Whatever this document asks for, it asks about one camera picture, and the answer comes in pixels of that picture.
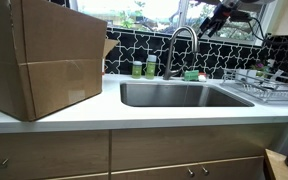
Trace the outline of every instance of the faucet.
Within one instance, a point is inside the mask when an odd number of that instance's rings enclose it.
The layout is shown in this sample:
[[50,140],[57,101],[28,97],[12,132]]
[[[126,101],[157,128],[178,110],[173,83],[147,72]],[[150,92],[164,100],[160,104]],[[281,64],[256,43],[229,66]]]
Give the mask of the faucet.
[[182,68],[178,70],[173,70],[173,71],[171,70],[171,59],[172,59],[173,46],[175,43],[175,39],[183,31],[188,31],[191,34],[192,52],[193,53],[198,52],[198,38],[197,38],[195,31],[189,26],[183,26],[183,27],[178,28],[171,37],[171,43],[170,43],[170,48],[169,48],[168,57],[167,57],[166,69],[165,69],[165,73],[163,77],[164,80],[170,80],[170,78],[178,74],[185,65],[183,64]]

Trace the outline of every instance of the sponge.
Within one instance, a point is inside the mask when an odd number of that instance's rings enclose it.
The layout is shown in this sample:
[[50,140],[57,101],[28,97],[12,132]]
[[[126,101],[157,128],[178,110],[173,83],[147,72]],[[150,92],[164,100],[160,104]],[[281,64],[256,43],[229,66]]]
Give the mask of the sponge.
[[198,80],[198,70],[185,71],[184,81],[197,81]]

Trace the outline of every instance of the dish rack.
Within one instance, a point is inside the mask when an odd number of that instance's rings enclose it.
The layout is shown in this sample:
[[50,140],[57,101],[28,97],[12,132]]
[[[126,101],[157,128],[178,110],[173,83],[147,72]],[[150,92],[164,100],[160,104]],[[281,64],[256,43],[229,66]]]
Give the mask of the dish rack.
[[288,102],[288,77],[263,72],[263,77],[255,77],[254,73],[241,74],[237,69],[224,69],[223,83],[233,89],[242,91],[265,103]]

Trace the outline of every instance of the sink basin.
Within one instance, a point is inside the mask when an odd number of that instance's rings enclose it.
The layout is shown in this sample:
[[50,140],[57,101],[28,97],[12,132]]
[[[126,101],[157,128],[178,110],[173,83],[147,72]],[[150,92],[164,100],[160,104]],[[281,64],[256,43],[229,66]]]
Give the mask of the sink basin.
[[252,107],[212,85],[121,83],[121,101],[133,107]]

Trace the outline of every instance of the bottle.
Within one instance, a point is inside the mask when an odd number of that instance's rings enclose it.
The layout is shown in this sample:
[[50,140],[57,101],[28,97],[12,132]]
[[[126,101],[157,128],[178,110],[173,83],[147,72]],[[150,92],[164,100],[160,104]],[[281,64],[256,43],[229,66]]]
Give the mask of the bottle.
[[155,65],[156,65],[156,56],[148,55],[146,63],[146,74],[145,74],[146,79],[154,79]]
[[142,62],[141,61],[134,61],[133,68],[132,68],[132,78],[139,79],[142,75]]

